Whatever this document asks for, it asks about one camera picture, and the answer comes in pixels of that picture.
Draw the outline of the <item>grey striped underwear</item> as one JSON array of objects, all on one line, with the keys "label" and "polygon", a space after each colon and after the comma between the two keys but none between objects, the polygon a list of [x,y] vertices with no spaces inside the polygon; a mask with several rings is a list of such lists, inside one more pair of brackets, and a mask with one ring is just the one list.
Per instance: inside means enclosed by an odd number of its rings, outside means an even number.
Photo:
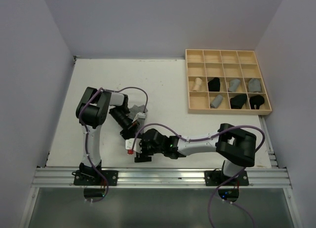
[{"label": "grey striped underwear", "polygon": [[128,117],[132,120],[132,121],[135,121],[134,118],[136,116],[137,113],[139,112],[144,112],[147,114],[148,110],[147,108],[145,107],[145,105],[141,105],[141,106],[137,106],[137,105],[134,105],[133,107],[129,108],[129,114],[128,114]]}]

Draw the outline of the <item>beige underwear with navy trim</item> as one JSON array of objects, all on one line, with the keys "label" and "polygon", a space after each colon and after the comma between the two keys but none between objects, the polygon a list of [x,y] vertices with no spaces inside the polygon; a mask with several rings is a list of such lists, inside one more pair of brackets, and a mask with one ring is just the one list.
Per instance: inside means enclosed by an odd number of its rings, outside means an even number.
[{"label": "beige underwear with navy trim", "polygon": [[195,78],[192,91],[201,91],[202,79],[197,77]]}]

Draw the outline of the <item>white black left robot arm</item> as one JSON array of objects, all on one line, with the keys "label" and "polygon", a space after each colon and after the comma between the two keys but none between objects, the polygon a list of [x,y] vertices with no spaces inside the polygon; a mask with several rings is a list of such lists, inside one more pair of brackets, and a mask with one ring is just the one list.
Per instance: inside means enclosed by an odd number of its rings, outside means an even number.
[{"label": "white black left robot arm", "polygon": [[102,181],[100,133],[108,114],[122,128],[124,139],[135,136],[139,123],[128,115],[128,96],[119,92],[87,87],[76,109],[76,117],[84,133],[83,159],[79,165],[79,175],[92,185]]}]

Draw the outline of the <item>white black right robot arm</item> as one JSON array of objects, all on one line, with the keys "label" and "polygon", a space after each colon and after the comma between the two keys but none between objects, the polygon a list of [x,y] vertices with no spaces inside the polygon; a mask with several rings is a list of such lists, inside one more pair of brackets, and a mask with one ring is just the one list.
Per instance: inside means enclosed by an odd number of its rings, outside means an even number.
[{"label": "white black right robot arm", "polygon": [[179,159],[197,153],[216,152],[225,158],[220,179],[222,183],[231,185],[241,169],[255,164],[257,137],[243,128],[243,125],[222,123],[217,133],[200,137],[181,136],[173,130],[172,136],[165,136],[152,128],[143,134],[137,132],[126,149],[137,153],[136,162],[151,161],[151,156],[157,153]]}]

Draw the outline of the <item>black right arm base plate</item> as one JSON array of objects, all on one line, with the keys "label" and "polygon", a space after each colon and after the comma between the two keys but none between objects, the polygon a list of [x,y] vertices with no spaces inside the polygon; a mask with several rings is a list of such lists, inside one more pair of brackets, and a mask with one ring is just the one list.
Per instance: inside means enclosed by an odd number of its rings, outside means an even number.
[{"label": "black right arm base plate", "polygon": [[[204,180],[206,186],[218,186],[228,180],[230,177],[225,176],[221,170],[214,169],[214,170],[207,170],[204,171]],[[246,171],[243,171],[237,177],[231,179],[230,181],[226,182],[224,186],[248,186],[248,174]]]}]

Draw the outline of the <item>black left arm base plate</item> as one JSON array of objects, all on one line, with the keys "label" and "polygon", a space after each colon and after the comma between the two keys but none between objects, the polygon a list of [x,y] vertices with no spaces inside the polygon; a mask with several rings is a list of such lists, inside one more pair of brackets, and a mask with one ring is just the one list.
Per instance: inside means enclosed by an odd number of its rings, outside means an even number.
[{"label": "black left arm base plate", "polygon": [[[108,186],[116,186],[118,181],[119,172],[117,170],[102,170],[102,175],[107,179]],[[91,177],[88,175],[84,175],[79,170],[72,172],[74,178],[75,186],[103,186],[105,184],[103,177],[99,174]]]}]

